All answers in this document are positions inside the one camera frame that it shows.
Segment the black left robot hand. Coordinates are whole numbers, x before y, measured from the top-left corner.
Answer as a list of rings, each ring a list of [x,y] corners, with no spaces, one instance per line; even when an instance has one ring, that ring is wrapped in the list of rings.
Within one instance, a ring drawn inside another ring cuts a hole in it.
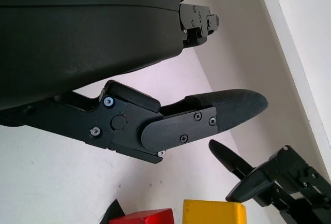
[[[218,25],[209,7],[184,0],[1,0],[1,124],[159,163],[268,106],[246,89],[162,106],[112,80],[202,45]]]

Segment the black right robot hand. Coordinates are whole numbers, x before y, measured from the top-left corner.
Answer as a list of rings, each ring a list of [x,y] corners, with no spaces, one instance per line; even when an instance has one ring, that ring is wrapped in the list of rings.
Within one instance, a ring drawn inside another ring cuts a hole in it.
[[[273,205],[286,223],[330,223],[330,183],[289,145],[255,168],[215,140],[208,146],[240,180],[228,202],[254,199],[261,207]]]

